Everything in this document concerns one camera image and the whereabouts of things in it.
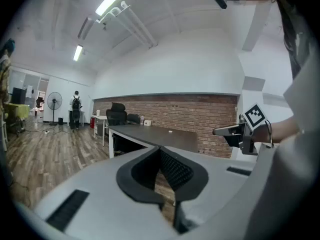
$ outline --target wooden floor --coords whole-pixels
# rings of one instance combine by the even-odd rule
[[[31,118],[25,128],[27,131],[19,137],[8,135],[6,157],[13,173],[12,198],[31,209],[81,169],[109,159],[108,142],[105,141],[103,147],[102,138],[94,138],[94,131],[88,125],[72,132],[67,125],[50,126]],[[161,173],[158,173],[155,191],[164,196],[162,214],[172,224],[174,192]]]

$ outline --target backpack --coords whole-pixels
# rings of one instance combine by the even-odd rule
[[[74,99],[73,99],[73,102],[72,102],[72,110],[79,110],[80,109],[80,96],[78,98],[76,98],[74,95],[73,95]]]

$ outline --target dark gray desk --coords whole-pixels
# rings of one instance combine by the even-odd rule
[[[194,132],[162,128],[158,126],[144,126],[127,124],[109,126],[109,153],[114,157],[112,133],[138,143],[147,148],[154,146],[174,147],[190,152],[198,152],[197,134]]]

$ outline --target brick wall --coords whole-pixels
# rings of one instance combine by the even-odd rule
[[[123,103],[128,114],[152,120],[153,126],[197,133],[198,151],[210,156],[230,158],[232,148],[212,130],[236,123],[237,97],[214,94],[166,94],[104,98],[94,101],[100,114],[112,102]]]

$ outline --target human arm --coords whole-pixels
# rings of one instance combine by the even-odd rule
[[[271,124],[271,127],[273,143],[280,143],[282,140],[299,132],[299,127],[293,116],[281,122],[274,122]],[[269,138],[268,128],[265,124],[260,125],[257,129],[254,130],[252,140],[254,142],[271,142]]]

